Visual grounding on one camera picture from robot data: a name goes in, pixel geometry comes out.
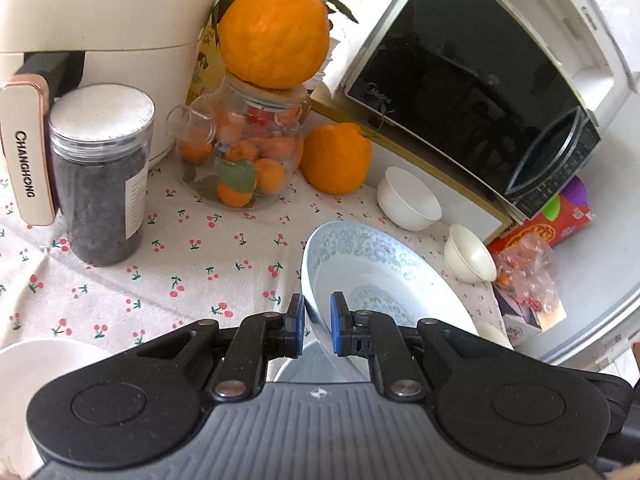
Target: tablecloth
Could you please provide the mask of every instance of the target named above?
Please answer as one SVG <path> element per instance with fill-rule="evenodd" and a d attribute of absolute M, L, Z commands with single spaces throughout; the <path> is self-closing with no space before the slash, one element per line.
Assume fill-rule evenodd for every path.
<path fill-rule="evenodd" d="M 173 163 L 165 159 L 149 173 L 142 246 L 125 262 L 102 268 L 74 256 L 60 218 L 48 227 L 25 224 L 0 173 L 0 348 L 26 338 L 71 337 L 120 352 L 197 319 L 212 317 L 225 328 L 249 314 L 286 310 L 300 292 L 306 240 L 318 226 L 346 218 L 412 248 L 472 318 L 504 331 L 491 287 L 459 282 L 446 271 L 444 224 L 406 232 L 382 214 L 375 189 L 329 196 L 300 174 L 274 205 L 229 210 L 182 184 Z M 312 337 L 307 328 L 305 342 Z"/>

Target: jar lid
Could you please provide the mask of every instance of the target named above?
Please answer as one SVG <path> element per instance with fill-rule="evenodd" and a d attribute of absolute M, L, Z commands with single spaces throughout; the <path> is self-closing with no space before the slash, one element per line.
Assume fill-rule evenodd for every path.
<path fill-rule="evenodd" d="M 306 98 L 304 85 L 286 90 L 261 88 L 238 79 L 228 70 L 225 72 L 225 82 L 242 97 L 262 107 L 292 108 L 298 106 Z"/>
<path fill-rule="evenodd" d="M 57 99 L 49 115 L 54 150 L 78 162 L 113 160 L 132 151 L 154 120 L 144 92 L 121 84 L 77 88 Z"/>

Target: microwave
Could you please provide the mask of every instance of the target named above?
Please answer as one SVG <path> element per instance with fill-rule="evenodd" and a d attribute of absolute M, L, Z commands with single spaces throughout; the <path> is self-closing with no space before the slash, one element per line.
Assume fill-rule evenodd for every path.
<path fill-rule="evenodd" d="M 344 93 L 484 183 L 517 219 L 532 218 L 593 155 L 607 100 L 625 90 L 587 5 L 394 0 Z"/>

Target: metal screw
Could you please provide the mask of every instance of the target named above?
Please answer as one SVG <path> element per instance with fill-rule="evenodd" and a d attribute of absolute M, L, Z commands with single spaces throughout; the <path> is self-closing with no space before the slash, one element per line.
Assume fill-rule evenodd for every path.
<path fill-rule="evenodd" d="M 413 379 L 402 379 L 391 383 L 391 391 L 398 397 L 413 397 L 422 393 L 422 387 Z"/>
<path fill-rule="evenodd" d="M 237 397 L 241 396 L 246 391 L 246 384 L 242 381 L 222 381 L 216 384 L 215 393 L 220 397 Z"/>

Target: blue floral bowl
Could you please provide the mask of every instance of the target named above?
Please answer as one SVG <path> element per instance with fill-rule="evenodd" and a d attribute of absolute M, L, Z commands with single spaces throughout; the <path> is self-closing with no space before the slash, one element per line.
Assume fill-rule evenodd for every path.
<path fill-rule="evenodd" d="M 302 293 L 314 335 L 346 377 L 365 380 L 363 358 L 333 354 L 329 296 L 342 291 L 350 310 L 385 312 L 398 325 L 415 326 L 434 317 L 477 334 L 453 290 L 418 254 L 383 232 L 353 221 L 316 229 L 302 258 Z"/>

